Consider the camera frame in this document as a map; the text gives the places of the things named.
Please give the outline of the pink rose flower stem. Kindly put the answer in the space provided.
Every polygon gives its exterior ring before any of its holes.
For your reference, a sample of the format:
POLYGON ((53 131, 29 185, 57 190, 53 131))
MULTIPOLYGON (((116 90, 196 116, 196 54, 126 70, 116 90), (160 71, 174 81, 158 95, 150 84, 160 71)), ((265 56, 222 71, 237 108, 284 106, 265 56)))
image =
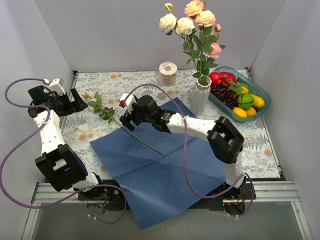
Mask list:
POLYGON ((94 92, 91 95, 85 92, 81 96, 84 100, 86 100, 86 104, 92 108, 93 112, 95 114, 98 114, 99 118, 101 118, 104 121, 107 121, 108 124, 116 123, 122 130, 126 131, 128 134, 130 134, 140 143, 148 146, 149 148, 155 150, 156 152, 162 154, 163 156, 165 155, 163 151, 143 141, 142 139, 137 137, 135 134, 133 134, 130 130, 125 128, 118 120, 116 120, 115 110, 113 109, 113 107, 109 108, 103 105, 102 96, 98 92, 94 92))

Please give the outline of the beige ribbon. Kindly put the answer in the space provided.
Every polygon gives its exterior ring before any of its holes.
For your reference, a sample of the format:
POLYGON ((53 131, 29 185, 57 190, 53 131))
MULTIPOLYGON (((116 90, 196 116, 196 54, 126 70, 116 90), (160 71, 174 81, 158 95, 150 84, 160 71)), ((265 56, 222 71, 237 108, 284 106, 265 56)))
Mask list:
POLYGON ((83 158, 85 155, 94 154, 91 142, 106 135, 106 132, 84 126, 77 126, 65 129, 63 131, 63 140, 78 156, 83 158))

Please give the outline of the blue wrapping paper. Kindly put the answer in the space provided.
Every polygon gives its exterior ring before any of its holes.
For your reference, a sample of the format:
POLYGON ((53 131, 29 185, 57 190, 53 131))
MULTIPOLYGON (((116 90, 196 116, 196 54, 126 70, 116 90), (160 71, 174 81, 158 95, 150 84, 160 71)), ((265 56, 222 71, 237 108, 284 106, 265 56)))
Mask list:
POLYGON ((162 155, 117 129, 90 144, 125 193, 138 227, 166 221, 225 182, 225 168, 208 142, 157 131, 141 123, 134 135, 162 155))

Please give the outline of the pink bud flower stem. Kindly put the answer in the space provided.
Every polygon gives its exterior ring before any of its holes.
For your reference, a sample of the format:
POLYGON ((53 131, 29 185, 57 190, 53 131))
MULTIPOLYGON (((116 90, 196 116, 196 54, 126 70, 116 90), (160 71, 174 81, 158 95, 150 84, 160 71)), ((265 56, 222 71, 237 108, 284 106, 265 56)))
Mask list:
POLYGON ((218 43, 223 29, 220 24, 205 26, 199 23, 198 28, 199 36, 196 45, 200 51, 200 59, 197 62, 196 69, 198 71, 198 81, 201 85, 204 85, 210 68, 217 66, 215 59, 220 56, 225 46, 218 43))

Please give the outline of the white rose flower stem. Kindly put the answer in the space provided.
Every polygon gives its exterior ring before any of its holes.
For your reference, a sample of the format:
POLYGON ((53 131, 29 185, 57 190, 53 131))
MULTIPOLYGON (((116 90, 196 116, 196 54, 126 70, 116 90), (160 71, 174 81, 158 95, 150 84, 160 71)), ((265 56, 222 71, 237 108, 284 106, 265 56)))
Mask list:
POLYGON ((174 10, 174 6, 171 2, 165 3, 164 8, 167 11, 167 14, 160 18, 159 28, 167 36, 176 34, 179 38, 181 38, 183 40, 183 53, 184 53, 184 43, 185 43, 184 36, 189 35, 192 29, 197 30, 198 28, 194 27, 193 22, 187 19, 186 14, 185 14, 185 17, 177 18, 177 15, 174 10))

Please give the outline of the peach rose flower stem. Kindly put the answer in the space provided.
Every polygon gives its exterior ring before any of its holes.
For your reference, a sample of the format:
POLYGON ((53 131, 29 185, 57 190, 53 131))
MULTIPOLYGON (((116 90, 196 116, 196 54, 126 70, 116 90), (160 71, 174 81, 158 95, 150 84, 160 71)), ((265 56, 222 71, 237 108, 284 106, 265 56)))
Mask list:
POLYGON ((208 58, 212 56, 215 50, 213 44, 218 39, 217 36, 211 34, 216 17, 210 10, 206 10, 206 3, 201 0, 190 1, 184 13, 187 19, 193 22, 193 26, 198 28, 193 28, 190 34, 184 36, 184 53, 189 55, 187 62, 194 63, 196 73, 192 76, 200 85, 205 86, 209 68, 214 65, 214 61, 208 58))

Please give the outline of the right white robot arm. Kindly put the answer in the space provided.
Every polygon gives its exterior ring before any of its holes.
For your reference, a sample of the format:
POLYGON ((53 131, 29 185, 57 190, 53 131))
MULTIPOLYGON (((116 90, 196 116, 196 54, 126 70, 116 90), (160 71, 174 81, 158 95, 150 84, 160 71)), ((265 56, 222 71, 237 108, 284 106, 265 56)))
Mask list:
POLYGON ((125 109, 121 123, 130 131, 140 125, 150 123, 159 132, 183 134, 202 139, 210 144, 214 156, 223 162, 227 195, 237 199, 245 192, 246 177, 242 169, 244 137, 226 117, 218 120, 204 120, 160 108, 155 100, 144 95, 137 98, 124 93, 119 105, 125 109))

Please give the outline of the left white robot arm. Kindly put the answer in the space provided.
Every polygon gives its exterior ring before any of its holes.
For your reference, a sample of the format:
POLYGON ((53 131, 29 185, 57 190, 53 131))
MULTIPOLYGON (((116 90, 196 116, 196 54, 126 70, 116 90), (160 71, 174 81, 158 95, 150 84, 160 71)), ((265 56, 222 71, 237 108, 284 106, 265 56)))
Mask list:
POLYGON ((82 189, 95 200, 106 196, 101 178, 88 172, 82 160, 64 142, 60 118, 85 110, 88 105, 76 89, 71 89, 70 101, 58 79, 28 90, 32 98, 29 116, 39 128, 41 155, 35 159, 36 166, 56 191, 82 189))

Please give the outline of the toilet paper roll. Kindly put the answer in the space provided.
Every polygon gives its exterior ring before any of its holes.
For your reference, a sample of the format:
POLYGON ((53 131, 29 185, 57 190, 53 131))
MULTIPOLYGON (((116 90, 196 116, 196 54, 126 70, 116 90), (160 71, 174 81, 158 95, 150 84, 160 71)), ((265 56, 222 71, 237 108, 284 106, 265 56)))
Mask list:
POLYGON ((176 64, 166 61, 159 65, 159 83, 165 87, 172 87, 176 84, 178 67, 176 64))

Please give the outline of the red apple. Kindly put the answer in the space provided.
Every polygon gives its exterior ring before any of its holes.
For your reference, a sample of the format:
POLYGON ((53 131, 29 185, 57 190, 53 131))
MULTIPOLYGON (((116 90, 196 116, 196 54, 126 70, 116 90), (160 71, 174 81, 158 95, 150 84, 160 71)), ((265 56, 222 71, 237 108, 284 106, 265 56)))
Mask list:
POLYGON ((211 72, 209 74, 212 86, 218 86, 222 83, 222 74, 220 72, 211 72))

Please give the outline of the purple grape bunch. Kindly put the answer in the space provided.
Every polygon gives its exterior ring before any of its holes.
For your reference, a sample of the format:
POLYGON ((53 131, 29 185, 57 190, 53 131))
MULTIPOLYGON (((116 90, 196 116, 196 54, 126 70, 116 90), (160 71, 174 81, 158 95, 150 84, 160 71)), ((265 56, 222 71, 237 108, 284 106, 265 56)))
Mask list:
POLYGON ((236 92, 219 85, 211 85, 210 92, 231 110, 238 107, 236 92))

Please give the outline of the pink dragon fruit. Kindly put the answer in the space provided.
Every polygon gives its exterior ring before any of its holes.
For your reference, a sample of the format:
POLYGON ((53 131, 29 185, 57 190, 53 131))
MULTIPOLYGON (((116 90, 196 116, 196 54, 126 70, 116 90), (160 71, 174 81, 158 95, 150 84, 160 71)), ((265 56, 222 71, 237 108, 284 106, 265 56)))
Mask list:
POLYGON ((232 73, 222 71, 220 72, 220 74, 221 74, 222 86, 229 88, 229 87, 235 87, 237 85, 237 79, 232 73))

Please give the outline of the yellow lemon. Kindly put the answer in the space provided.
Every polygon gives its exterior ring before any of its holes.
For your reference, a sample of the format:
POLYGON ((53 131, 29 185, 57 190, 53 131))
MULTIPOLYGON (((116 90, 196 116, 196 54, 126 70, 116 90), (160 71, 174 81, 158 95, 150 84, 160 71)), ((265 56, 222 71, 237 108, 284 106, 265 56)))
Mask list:
POLYGON ((248 118, 253 117, 257 114, 257 111, 254 107, 250 107, 250 108, 245 109, 245 112, 246 112, 248 118))
POLYGON ((247 112, 240 108, 240 107, 234 107, 233 110, 232 110, 237 116, 240 116, 241 118, 247 118, 248 115, 247 115, 247 112))
POLYGON ((260 96, 254 94, 251 94, 251 96, 253 97, 253 107, 260 109, 265 106, 265 101, 260 96))

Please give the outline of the green round fruit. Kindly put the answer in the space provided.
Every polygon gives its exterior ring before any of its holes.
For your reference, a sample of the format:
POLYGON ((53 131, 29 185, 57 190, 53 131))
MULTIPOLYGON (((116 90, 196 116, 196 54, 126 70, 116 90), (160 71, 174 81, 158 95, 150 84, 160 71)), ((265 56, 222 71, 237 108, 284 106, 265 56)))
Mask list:
POLYGON ((249 93, 244 93, 238 96, 237 104, 242 109, 248 109, 253 106, 254 98, 249 93))

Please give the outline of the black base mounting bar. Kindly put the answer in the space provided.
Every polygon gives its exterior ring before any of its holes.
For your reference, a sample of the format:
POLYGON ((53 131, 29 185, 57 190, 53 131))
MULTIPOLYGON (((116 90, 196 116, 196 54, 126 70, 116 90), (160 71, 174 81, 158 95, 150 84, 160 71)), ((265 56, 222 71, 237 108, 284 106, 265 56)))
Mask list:
MULTIPOLYGON (((124 209, 124 195, 119 191, 120 185, 115 180, 101 180, 98 175, 91 173, 85 180, 81 180, 71 187, 74 191, 82 190, 78 194, 79 200, 101 201, 99 208, 110 211, 124 209)), ((209 209, 210 211, 226 212, 232 216, 241 215, 245 212, 245 200, 255 199, 249 183, 242 183, 239 188, 232 188, 225 194, 214 199, 200 199, 189 209, 209 209)))

